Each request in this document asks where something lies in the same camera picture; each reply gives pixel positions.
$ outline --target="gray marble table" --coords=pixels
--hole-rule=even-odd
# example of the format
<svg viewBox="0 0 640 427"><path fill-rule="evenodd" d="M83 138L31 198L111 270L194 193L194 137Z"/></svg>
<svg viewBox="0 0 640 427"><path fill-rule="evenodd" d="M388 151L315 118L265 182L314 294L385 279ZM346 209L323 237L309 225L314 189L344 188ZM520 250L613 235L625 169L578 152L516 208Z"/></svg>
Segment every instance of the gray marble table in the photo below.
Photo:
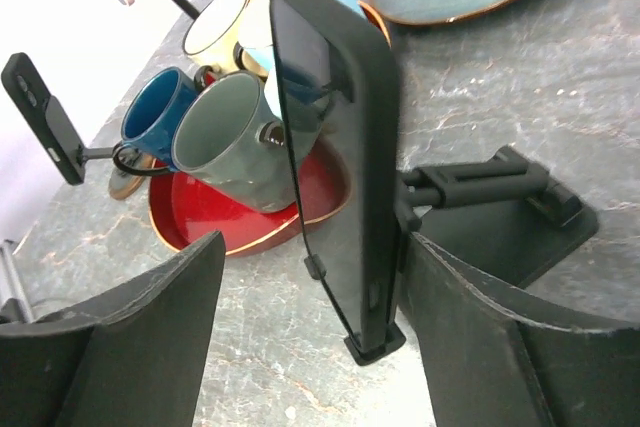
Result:
<svg viewBox="0 0 640 427"><path fill-rule="evenodd" d="M195 0L202 7L208 0ZM98 135L118 139L134 94L181 55L182 17ZM640 2L521 0L477 20L396 28L405 78L400 166L483 160L504 144L540 160L599 212L600 232L529 289L640 321ZM64 186L16 255L36 311L96 295L171 252L147 194L107 195L111 166ZM299 238L226 264L197 426L434 425L415 338L356 367Z"/></svg>

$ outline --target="red plate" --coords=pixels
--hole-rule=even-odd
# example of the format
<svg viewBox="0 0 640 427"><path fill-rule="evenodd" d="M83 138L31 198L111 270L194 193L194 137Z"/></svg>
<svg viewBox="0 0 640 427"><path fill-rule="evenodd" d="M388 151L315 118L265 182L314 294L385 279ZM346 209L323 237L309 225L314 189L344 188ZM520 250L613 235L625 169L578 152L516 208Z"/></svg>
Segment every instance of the red plate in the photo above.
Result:
<svg viewBox="0 0 640 427"><path fill-rule="evenodd" d="M348 200L347 171L322 138L300 168L300 190L310 206L308 226L331 217ZM156 233L176 251L219 230L228 256L257 254L291 239L301 227L295 204L260 214L182 172L151 178L149 208Z"/></svg>

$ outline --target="white wall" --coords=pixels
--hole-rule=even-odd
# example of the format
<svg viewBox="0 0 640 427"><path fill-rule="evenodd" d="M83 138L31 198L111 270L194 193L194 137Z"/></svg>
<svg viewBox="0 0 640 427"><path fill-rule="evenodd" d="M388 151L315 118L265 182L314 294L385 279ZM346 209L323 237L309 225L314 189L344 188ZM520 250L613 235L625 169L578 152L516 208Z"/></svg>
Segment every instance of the white wall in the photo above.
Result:
<svg viewBox="0 0 640 427"><path fill-rule="evenodd" d="M89 143L179 14L170 0L0 0L0 69L26 52ZM0 139L0 240L20 240L63 180L4 89Z"/></svg>

